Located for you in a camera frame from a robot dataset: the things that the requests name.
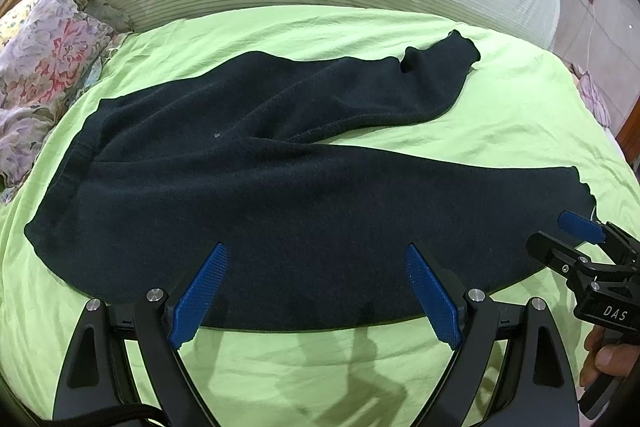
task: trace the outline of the blue textured pad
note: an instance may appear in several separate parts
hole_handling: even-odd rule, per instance
[[[224,279],[227,262],[226,248],[218,243],[176,305],[174,329],[169,336],[175,349],[192,340],[198,331]]]
[[[458,310],[414,245],[404,251],[404,269],[438,340],[455,350],[462,342]]]
[[[569,211],[564,211],[558,216],[558,227],[575,238],[587,241],[592,245],[604,243],[606,239],[600,225]]]

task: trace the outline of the silver screw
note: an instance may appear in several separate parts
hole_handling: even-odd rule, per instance
[[[90,312],[95,312],[100,307],[100,299],[91,299],[86,304],[86,309]]]
[[[539,312],[546,308],[546,302],[543,301],[540,297],[533,297],[531,299],[531,305]]]
[[[153,288],[146,293],[146,300],[149,302],[159,301],[164,296],[164,292],[160,288]]]
[[[469,298],[473,302],[482,302],[484,301],[484,297],[486,297],[484,295],[484,292],[482,290],[479,290],[478,288],[473,288],[472,290],[469,290]]]

